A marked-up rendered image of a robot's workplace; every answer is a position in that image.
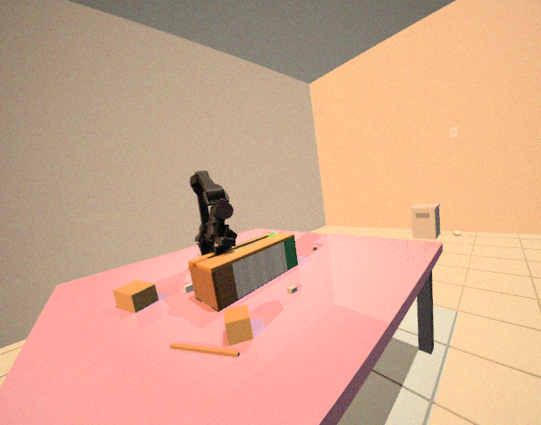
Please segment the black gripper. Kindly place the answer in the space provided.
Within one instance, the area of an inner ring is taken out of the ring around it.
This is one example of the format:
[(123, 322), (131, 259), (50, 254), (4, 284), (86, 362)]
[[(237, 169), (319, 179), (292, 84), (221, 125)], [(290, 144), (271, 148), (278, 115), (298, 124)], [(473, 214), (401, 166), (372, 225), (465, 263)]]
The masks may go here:
[[(209, 254), (211, 247), (213, 247), (213, 256), (217, 257), (231, 249), (230, 246), (235, 246), (236, 240), (234, 238), (223, 236), (224, 227), (227, 227), (224, 221), (209, 219), (206, 226), (206, 234), (197, 235), (195, 238), (195, 242), (199, 242), (197, 245), (199, 246), (202, 256)], [(217, 246), (210, 243), (214, 243)]]

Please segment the orange stick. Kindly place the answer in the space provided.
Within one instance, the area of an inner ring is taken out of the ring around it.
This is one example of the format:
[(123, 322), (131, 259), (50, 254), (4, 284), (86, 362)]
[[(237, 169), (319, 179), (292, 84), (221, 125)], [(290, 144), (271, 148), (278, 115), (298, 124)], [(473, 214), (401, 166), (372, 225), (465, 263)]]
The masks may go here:
[(186, 350), (189, 352), (202, 353), (202, 354), (217, 354), (217, 355), (224, 355), (224, 356), (231, 356), (231, 357), (239, 357), (240, 355), (240, 351), (233, 351), (233, 350), (224, 349), (224, 348), (201, 347), (201, 346), (193, 346), (193, 345), (185, 345), (185, 344), (177, 344), (177, 343), (172, 343), (169, 346), (170, 348), (174, 348), (174, 349), (181, 349), (181, 350)]

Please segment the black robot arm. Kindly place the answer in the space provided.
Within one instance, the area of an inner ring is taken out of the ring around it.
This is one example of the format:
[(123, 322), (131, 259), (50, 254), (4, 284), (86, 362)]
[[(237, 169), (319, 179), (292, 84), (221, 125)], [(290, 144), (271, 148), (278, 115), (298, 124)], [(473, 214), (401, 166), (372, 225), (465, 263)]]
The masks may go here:
[[(225, 190), (218, 184), (214, 184), (207, 171), (197, 171), (190, 178), (190, 184), (198, 195), (198, 206), (200, 216), (199, 235), (207, 232), (206, 223), (209, 219), (224, 221), (233, 215), (233, 207), (228, 203), (229, 197)], [(210, 207), (210, 213), (208, 211)], [(236, 239), (238, 234), (224, 227), (223, 236)]]

